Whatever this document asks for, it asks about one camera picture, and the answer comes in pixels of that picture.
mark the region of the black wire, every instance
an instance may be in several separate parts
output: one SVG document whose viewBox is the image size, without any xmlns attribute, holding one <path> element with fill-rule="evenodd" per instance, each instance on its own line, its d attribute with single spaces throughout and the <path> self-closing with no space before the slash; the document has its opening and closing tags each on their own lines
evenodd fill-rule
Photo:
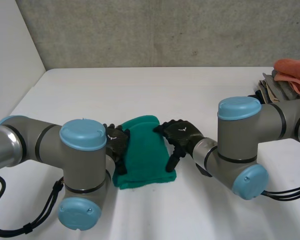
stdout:
<svg viewBox="0 0 300 240">
<path fill-rule="evenodd" d="M 6 182 L 1 176 L 0 176 L 0 184 L 1 184 L 0 199 L 1 199 L 1 197 L 3 196 L 3 194 L 5 193 L 5 190 L 6 190 Z M 60 180 L 55 182 L 52 192 L 51 192 L 50 196 L 48 197 L 48 200 L 47 200 L 42 212 L 39 214 L 39 216 L 33 222 L 29 223 L 30 226 L 28 226 L 28 227 L 30 227 L 30 229 L 31 229 L 30 232 L 32 232 L 32 230 L 34 228 L 41 225 L 48 218 L 48 216 L 50 215 L 50 213 L 57 201 L 58 194 L 62 188 L 63 188 L 63 177 L 60 178 Z M 11 238 L 11 237 L 19 236 L 21 234 L 26 234 L 26 230 L 24 227 L 15 229 L 15 230 L 0 229 L 0 237 L 1 238 Z"/>
<path fill-rule="evenodd" d="M 293 200 L 300 199 L 300 187 L 287 190 L 287 191 L 263 191 L 261 194 L 263 196 L 281 202 L 293 201 Z"/>
<path fill-rule="evenodd" d="M 300 199 L 300 195 L 296 196 L 296 197 L 292 197 L 292 198 L 275 198 L 275 197 L 271 197 L 271 196 L 267 196 L 267 197 L 272 198 L 272 199 L 277 200 L 277 201 L 281 201 L 281 202 L 288 202 L 288 201 L 293 201 L 293 200 Z"/>
<path fill-rule="evenodd" d="M 300 187 L 297 187 L 297 188 L 294 188 L 291 190 L 287 190 L 287 191 L 264 191 L 264 192 L 266 192 L 267 194 L 287 194 L 287 193 L 292 193 L 292 192 L 295 192 L 298 190 L 300 190 Z"/>
<path fill-rule="evenodd" d="M 265 194 L 267 197 L 275 197 L 275 198 L 280 198 L 280 199 L 288 199 L 292 197 L 296 197 L 300 195 L 300 191 L 297 191 L 295 193 L 289 194 L 289 195 L 274 195 L 274 194 Z"/>
</svg>

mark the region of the green cloth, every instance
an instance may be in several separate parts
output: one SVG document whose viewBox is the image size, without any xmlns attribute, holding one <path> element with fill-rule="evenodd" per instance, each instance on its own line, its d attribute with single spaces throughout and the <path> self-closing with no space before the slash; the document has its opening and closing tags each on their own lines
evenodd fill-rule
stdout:
<svg viewBox="0 0 300 240">
<path fill-rule="evenodd" d="M 167 183 L 177 177 L 176 171 L 166 172 L 169 154 L 164 138 L 153 132 L 159 125 L 155 116 L 146 115 L 122 124 L 123 130 L 130 130 L 130 140 L 124 156 L 127 174 L 114 171 L 113 183 L 120 189 L 142 187 L 153 183 Z"/>
</svg>

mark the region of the orange cloth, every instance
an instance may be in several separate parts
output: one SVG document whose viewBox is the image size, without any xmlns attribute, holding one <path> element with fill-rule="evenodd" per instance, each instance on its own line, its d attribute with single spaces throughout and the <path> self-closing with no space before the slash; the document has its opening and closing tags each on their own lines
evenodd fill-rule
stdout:
<svg viewBox="0 0 300 240">
<path fill-rule="evenodd" d="M 280 59 L 274 64 L 274 69 L 278 71 L 275 81 L 289 82 L 293 90 L 300 94 L 300 60 Z"/>
</svg>

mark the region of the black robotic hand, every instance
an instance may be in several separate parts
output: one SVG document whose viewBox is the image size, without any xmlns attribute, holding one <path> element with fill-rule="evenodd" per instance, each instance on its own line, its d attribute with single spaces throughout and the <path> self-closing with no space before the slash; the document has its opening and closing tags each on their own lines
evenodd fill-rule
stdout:
<svg viewBox="0 0 300 240">
<path fill-rule="evenodd" d="M 165 122 L 153 131 L 162 134 L 169 144 L 174 145 L 173 154 L 165 167 L 167 172 L 172 172 L 180 158 L 184 158 L 186 154 L 192 156 L 196 144 L 204 139 L 203 134 L 192 123 L 181 119 Z"/>
<path fill-rule="evenodd" d="M 127 168 L 123 157 L 128 147 L 130 131 L 129 129 L 123 131 L 121 125 L 116 128 L 114 124 L 109 126 L 103 124 L 103 126 L 106 134 L 106 154 L 114 160 L 117 173 L 124 175 L 127 173 Z"/>
</svg>

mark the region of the blue end cap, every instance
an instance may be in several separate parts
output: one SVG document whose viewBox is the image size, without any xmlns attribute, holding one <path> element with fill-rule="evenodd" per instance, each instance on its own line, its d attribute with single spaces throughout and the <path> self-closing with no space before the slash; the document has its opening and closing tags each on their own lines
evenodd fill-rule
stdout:
<svg viewBox="0 0 300 240">
<path fill-rule="evenodd" d="M 100 207 L 82 197 L 65 198 L 58 207 L 59 221 L 72 230 L 88 230 L 96 225 L 100 216 Z"/>
<path fill-rule="evenodd" d="M 81 151 L 96 151 L 107 143 L 105 127 L 90 119 L 66 122 L 60 130 L 60 138 L 65 145 Z"/>
<path fill-rule="evenodd" d="M 259 196 L 267 187 L 269 175 L 260 164 L 242 171 L 232 185 L 232 192 L 245 200 Z"/>
<path fill-rule="evenodd" d="M 234 121 L 249 118 L 261 110 L 260 102 L 250 96 L 234 96 L 219 102 L 218 118 Z"/>
<path fill-rule="evenodd" d="M 6 116 L 4 117 L 3 119 L 0 120 L 0 125 L 3 124 L 5 121 L 7 121 L 8 119 L 10 118 L 13 118 L 13 117 L 24 117 L 24 116 L 21 116 L 21 115 L 11 115 L 11 116 Z"/>
</svg>

